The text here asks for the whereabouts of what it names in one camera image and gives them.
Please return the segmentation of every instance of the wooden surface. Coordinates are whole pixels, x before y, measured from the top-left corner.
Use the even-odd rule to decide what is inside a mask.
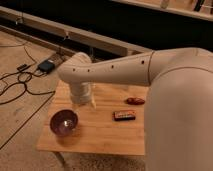
[[[96,109],[84,105],[75,110],[79,123],[68,137],[58,138],[49,128],[54,113],[72,109],[67,84],[59,82],[49,108],[37,149],[47,151],[84,152],[104,154],[144,155],[144,105],[130,106],[123,101],[128,97],[146,97],[148,88],[95,84],[93,88]],[[134,109],[136,120],[115,122],[112,114],[116,110]]]

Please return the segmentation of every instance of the black device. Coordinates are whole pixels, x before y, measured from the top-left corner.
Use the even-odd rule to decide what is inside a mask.
[[[65,57],[59,53],[52,54],[48,59],[44,60],[38,65],[38,69],[41,72],[50,73],[61,63],[65,61]]]

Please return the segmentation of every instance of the table leg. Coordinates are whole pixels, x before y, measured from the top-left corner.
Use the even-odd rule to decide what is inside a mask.
[[[59,162],[62,164],[62,166],[65,166],[66,161],[64,160],[64,157],[61,155],[61,153],[55,152],[55,151],[53,151],[53,153],[55,154],[55,156],[59,160]]]

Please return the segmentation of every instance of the cable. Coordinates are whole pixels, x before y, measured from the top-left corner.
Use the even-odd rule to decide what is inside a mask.
[[[0,105],[5,105],[5,104],[8,104],[8,103],[11,103],[11,102],[17,100],[18,98],[20,98],[21,96],[23,96],[23,95],[25,94],[25,92],[27,91],[27,85],[26,85],[25,83],[16,82],[16,83],[13,83],[13,84],[9,85],[9,86],[0,94],[0,96],[3,95],[9,88],[11,88],[11,87],[13,87],[13,86],[15,86],[15,85],[18,85],[18,84],[24,85],[24,91],[23,91],[21,94],[19,94],[18,96],[16,96],[15,98],[13,98],[13,99],[10,99],[10,100],[4,101],[4,102],[0,102]]]
[[[33,61],[33,63],[30,66],[33,66],[33,65],[37,64],[37,61],[28,53],[25,45],[24,45],[24,51],[27,54],[27,56]]]
[[[0,150],[2,150],[9,142],[10,140],[30,121],[30,119],[32,119],[33,116],[35,116],[35,114],[53,97],[53,95],[55,94],[55,91],[52,91],[52,93],[47,100],[44,101],[44,103],[41,104],[41,106],[39,106],[39,108],[33,112],[32,115],[30,115],[30,117],[3,143],[3,145],[1,145]]]

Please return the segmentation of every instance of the dark rectangular object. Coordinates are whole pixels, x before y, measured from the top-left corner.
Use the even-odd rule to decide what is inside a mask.
[[[114,112],[115,121],[135,120],[134,110],[119,110]]]
[[[50,73],[54,68],[55,68],[55,65],[48,60],[45,60],[38,65],[38,69],[47,74]]]

